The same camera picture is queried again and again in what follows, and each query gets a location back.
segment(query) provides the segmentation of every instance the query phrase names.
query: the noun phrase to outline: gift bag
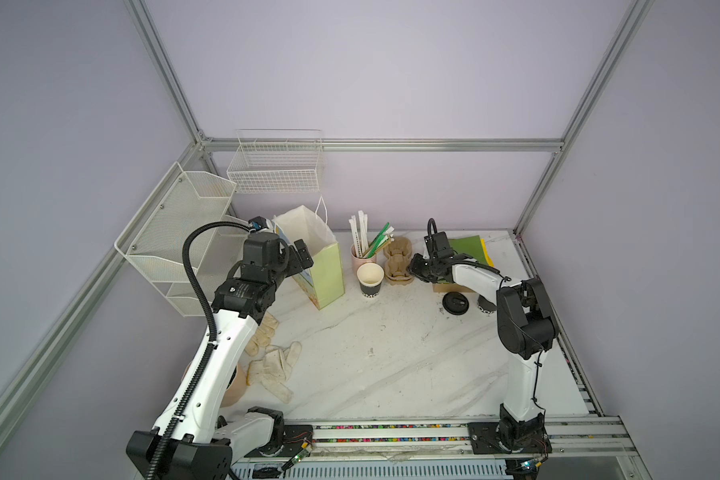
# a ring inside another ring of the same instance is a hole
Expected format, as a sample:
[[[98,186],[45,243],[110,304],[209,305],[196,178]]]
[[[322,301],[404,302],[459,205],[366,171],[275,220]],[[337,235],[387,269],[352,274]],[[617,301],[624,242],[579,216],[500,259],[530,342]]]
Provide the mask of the gift bag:
[[[326,222],[317,213],[302,205],[275,216],[273,223],[275,232],[288,244],[292,243],[291,240],[302,239],[307,245],[315,264],[312,268],[294,275],[293,279],[318,310],[344,295],[344,275],[338,242]]]

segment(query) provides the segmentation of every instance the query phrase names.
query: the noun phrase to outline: brown cup carrier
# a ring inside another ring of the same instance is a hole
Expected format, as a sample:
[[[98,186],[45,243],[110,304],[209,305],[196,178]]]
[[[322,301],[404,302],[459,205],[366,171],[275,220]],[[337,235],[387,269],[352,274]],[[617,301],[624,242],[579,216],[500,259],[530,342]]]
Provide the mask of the brown cup carrier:
[[[384,248],[387,263],[384,264],[384,276],[390,283],[404,285],[413,281],[413,276],[406,270],[411,263],[413,246],[404,236],[396,236],[394,242]]]

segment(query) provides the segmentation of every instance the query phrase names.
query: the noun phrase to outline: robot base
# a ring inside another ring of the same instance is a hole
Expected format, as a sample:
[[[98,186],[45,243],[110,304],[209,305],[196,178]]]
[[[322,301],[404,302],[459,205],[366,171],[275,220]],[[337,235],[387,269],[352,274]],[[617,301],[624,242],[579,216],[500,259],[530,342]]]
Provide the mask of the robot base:
[[[518,422],[501,405],[498,422],[474,422],[467,425],[475,455],[501,453],[549,453],[552,445],[544,429],[544,414],[527,422]]]

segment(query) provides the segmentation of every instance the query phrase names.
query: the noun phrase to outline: black mounting plate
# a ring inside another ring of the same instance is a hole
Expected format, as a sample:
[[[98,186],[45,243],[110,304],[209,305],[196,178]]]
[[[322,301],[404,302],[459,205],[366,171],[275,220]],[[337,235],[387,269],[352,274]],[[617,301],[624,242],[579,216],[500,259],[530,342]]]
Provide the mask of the black mounting plate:
[[[498,434],[499,422],[474,422],[467,424],[467,430],[469,432],[469,440],[472,444],[472,453],[475,455],[491,455],[491,454],[506,454],[508,453],[499,443]],[[544,447],[541,443],[547,447],[547,453],[552,452],[552,445],[550,444],[547,430],[542,429],[537,435],[533,435],[528,438],[526,445],[522,447],[519,452],[513,453],[544,453]]]
[[[312,441],[311,425],[286,425],[285,434],[283,435],[282,450],[277,454],[278,457],[292,457],[302,450],[304,441]],[[248,458],[267,458],[262,455],[258,448],[251,450]]]

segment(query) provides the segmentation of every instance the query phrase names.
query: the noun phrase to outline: beige glove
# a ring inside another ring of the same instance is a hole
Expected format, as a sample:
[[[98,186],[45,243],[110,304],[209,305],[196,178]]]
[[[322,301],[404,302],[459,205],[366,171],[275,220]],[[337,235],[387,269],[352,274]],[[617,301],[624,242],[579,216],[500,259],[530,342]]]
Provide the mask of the beige glove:
[[[268,346],[272,343],[272,337],[275,336],[275,330],[279,324],[280,322],[278,322],[271,313],[267,312],[264,314],[262,324],[259,325],[253,334],[253,338],[251,338],[248,345],[246,345],[245,352],[248,356],[259,355],[259,349],[261,347]]]
[[[278,400],[290,403],[293,392],[283,384],[291,377],[293,366],[302,354],[302,344],[294,342],[285,350],[270,346],[267,350],[263,359],[251,362],[246,382],[248,385],[260,382]]]

